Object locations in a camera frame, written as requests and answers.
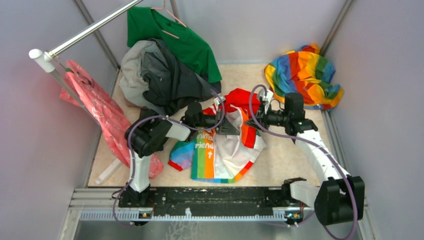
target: dark gray jacket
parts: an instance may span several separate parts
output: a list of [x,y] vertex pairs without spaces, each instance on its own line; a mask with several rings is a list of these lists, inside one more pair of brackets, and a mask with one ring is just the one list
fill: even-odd
[[221,92],[221,82],[208,83],[207,78],[178,60],[163,40],[149,41],[155,42],[157,50],[145,52],[140,63],[140,76],[148,83],[148,89],[142,93],[147,101],[173,115],[189,103],[210,99],[211,88]]

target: clothing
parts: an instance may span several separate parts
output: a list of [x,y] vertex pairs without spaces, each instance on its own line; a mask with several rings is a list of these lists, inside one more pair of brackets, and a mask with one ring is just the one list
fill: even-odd
[[222,79],[211,47],[190,28],[169,20],[154,9],[138,6],[127,11],[127,25],[128,47],[140,40],[162,39],[181,62],[203,78],[207,77],[209,83]]
[[[66,65],[70,71],[65,74],[64,81],[79,95],[90,114],[100,124],[103,137],[112,154],[129,167],[130,150],[124,134],[131,124],[125,118],[124,112],[78,63],[68,60]],[[60,93],[60,98],[79,106],[64,89]],[[162,169],[163,165],[158,161],[158,157],[152,157],[149,176],[154,178]]]
[[[215,131],[199,132],[190,142],[179,141],[173,147],[168,164],[182,171],[191,166],[191,178],[213,183],[237,182],[258,158],[265,143],[258,131],[244,123],[249,119],[250,92],[236,88],[225,96],[226,116],[240,135],[215,135]],[[260,105],[253,96],[252,107],[256,112]],[[214,115],[216,106],[203,110]]]
[[221,82],[202,79],[178,60],[161,39],[134,44],[122,59],[122,72],[119,86],[125,98],[162,115],[173,115],[194,101],[210,99],[210,88],[221,92]]
[[143,93],[149,88],[149,84],[143,81],[141,76],[141,62],[146,52],[155,54],[157,58],[165,61],[165,58],[156,43],[153,41],[138,41],[123,56],[121,61],[122,78],[119,81],[119,87],[123,92],[125,99],[138,107],[146,107],[156,111],[158,114],[165,115],[165,109],[156,106],[147,101]]
[[344,91],[338,84],[330,84],[336,70],[319,53],[316,44],[305,45],[270,62],[264,73],[274,98],[284,103],[287,93],[300,93],[306,109],[334,108]]

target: white rod end cap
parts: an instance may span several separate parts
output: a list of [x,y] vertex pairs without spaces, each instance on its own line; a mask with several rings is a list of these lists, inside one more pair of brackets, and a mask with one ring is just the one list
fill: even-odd
[[55,70],[55,66],[50,63],[52,58],[47,52],[40,49],[32,49],[29,51],[29,57],[34,60],[46,73],[51,73]]

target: clothes rack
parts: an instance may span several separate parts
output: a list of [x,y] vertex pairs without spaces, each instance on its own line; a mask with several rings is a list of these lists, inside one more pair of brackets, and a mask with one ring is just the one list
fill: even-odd
[[[59,55],[63,51],[65,51],[66,49],[72,47],[73,45],[75,45],[79,41],[83,40],[84,38],[86,38],[90,34],[94,33],[96,30],[100,29],[101,27],[103,27],[104,25],[106,25],[110,21],[114,20],[115,18],[117,18],[121,14],[127,12],[130,8],[136,6],[137,4],[141,3],[142,1],[143,0],[133,0],[133,1],[131,1],[131,2],[127,3],[127,4],[125,4],[125,5],[121,6],[121,7],[119,7],[115,11],[109,13],[104,18],[102,18],[102,19],[94,22],[93,24],[89,25],[87,28],[85,28],[84,30],[82,30],[80,33],[78,33],[75,36],[71,37],[70,39],[68,39],[64,43],[60,44],[59,46],[53,48],[52,50],[48,50],[48,51],[44,51],[43,52],[40,49],[32,49],[31,51],[29,51],[29,57],[31,59],[33,59],[35,62],[37,62],[37,64],[46,73],[50,73],[54,77],[54,79],[56,79],[56,81],[60,84],[60,86],[62,86],[69,93],[69,95],[71,95],[76,100],[76,102],[79,104],[79,106],[82,109],[84,109],[94,119],[94,121],[96,123],[97,123],[96,119],[87,110],[86,106],[80,100],[78,94],[75,91],[73,91],[70,88],[70,86],[65,82],[64,78],[58,72],[58,70],[56,69],[56,67],[51,63],[51,61],[53,60],[53,58],[59,58]],[[171,9],[172,9],[173,12],[177,12],[175,0],[171,0]],[[103,173],[101,173],[98,176],[98,178],[96,179],[96,183],[97,184],[101,184],[104,181],[106,181],[111,175],[114,174],[114,172],[121,165],[122,165],[122,162],[118,158],[116,158],[113,161],[113,163],[109,167],[107,167],[103,171]]]

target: green t-shirt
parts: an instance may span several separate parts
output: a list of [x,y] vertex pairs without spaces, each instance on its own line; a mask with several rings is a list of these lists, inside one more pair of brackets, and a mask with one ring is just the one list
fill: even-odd
[[208,74],[210,83],[222,79],[211,47],[190,28],[169,20],[149,7],[134,6],[128,10],[127,17],[128,47],[132,47],[140,40],[162,39],[181,62],[199,75]]

